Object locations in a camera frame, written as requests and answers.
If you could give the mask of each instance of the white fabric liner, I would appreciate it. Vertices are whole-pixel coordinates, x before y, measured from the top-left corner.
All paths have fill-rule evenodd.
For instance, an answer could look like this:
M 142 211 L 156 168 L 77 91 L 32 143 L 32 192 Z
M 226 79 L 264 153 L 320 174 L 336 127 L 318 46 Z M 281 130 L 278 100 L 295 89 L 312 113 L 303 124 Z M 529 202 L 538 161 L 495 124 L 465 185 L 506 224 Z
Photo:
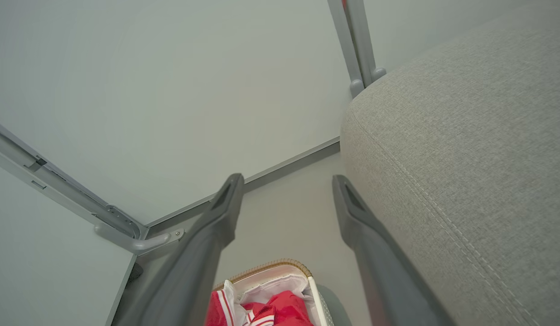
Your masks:
M 276 278 L 268 279 L 267 273 L 257 273 L 247 277 L 241 282 L 232 284 L 226 280 L 224 292 L 226 297 L 234 298 L 234 323 L 242 325 L 247 312 L 241 305 L 249 302 L 267 303 L 274 295 L 283 291 L 291 291 L 297 297 L 304 300 L 310 322 L 314 326 L 321 326 L 317 306 L 315 304 L 309 280 L 303 274 L 285 274 Z

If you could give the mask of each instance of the basket rim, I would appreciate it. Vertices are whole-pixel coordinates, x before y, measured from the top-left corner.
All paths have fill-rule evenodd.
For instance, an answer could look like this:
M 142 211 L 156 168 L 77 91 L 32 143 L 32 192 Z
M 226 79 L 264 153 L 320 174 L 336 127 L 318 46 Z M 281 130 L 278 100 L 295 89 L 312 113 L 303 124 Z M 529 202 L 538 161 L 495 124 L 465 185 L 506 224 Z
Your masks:
M 278 266 L 282 266 L 282 265 L 289 265 L 289 266 L 294 266 L 295 268 L 298 268 L 304 275 L 306 275 L 306 277 L 311 277 L 313 275 L 313 273 L 311 273 L 309 271 L 308 268 L 306 268 L 306 266 L 304 264 L 302 264 L 301 262 L 299 262 L 298 260 L 295 259 L 289 259 L 289 258 L 282 258 L 282 259 L 278 259 L 278 260 L 273 260 L 272 262 L 268 262 L 266 264 L 261 264 L 259 266 L 256 266 L 255 268 L 250 268 L 249 270 L 239 273 L 231 278 L 229 278 L 228 280 L 231 283 L 236 283 L 238 281 L 241 281 L 247 277 L 250 277 L 254 274 L 257 274 L 259 272 L 263 272 L 264 270 L 268 270 L 271 268 L 275 268 Z M 214 291 L 220 291 L 221 289 L 224 289 L 224 282 L 218 283 L 215 287 L 214 287 Z

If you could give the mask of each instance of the gray sofa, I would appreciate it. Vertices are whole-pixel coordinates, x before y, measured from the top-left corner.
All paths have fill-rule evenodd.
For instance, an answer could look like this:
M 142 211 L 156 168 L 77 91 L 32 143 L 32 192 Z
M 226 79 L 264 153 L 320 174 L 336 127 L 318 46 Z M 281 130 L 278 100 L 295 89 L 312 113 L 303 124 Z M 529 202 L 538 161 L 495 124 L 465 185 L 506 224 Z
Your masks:
M 459 325 L 560 325 L 560 2 L 369 86 L 347 175 Z

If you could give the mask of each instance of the floor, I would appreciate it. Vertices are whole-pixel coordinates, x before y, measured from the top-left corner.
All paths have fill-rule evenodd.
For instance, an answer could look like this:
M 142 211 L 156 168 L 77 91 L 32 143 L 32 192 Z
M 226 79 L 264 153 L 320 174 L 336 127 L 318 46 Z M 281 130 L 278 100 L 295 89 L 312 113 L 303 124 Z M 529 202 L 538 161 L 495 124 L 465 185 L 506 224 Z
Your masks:
M 222 252 L 214 284 L 271 260 L 296 259 L 313 273 L 335 326 L 370 325 L 354 253 L 340 238 L 332 199 L 334 174 L 344 174 L 340 153 L 245 194 L 235 240 Z M 195 220 L 172 229 L 189 229 Z M 166 246 L 137 259 L 145 272 L 125 289 L 117 317 L 141 294 L 171 249 Z

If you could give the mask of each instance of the white board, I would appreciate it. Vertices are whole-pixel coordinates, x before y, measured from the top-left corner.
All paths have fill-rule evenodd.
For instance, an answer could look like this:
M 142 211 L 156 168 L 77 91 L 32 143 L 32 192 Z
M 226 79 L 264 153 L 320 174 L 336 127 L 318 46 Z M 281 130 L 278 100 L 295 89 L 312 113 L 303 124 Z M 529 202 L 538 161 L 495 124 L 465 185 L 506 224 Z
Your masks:
M 0 167 L 0 326 L 108 325 L 132 262 Z
M 338 137 L 326 0 L 0 0 L 0 124 L 143 224 Z
M 529 0 L 364 0 L 377 67 L 389 72 Z

